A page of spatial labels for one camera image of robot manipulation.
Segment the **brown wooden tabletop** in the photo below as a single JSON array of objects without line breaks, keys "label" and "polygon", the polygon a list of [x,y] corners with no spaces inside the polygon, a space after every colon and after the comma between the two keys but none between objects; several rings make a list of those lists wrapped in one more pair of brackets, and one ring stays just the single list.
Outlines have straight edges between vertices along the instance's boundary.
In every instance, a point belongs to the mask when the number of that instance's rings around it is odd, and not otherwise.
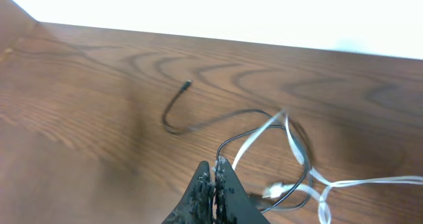
[{"label": "brown wooden tabletop", "polygon": [[[288,108],[329,180],[423,175],[423,61],[39,23],[0,62],[0,223],[161,223],[200,161]],[[223,150],[233,160],[242,141]],[[237,167],[247,191],[301,174],[280,131]],[[316,185],[321,191],[324,186]],[[298,201],[294,194],[286,204]],[[332,191],[333,223],[423,223],[419,186]],[[317,203],[271,223],[318,223]]]}]

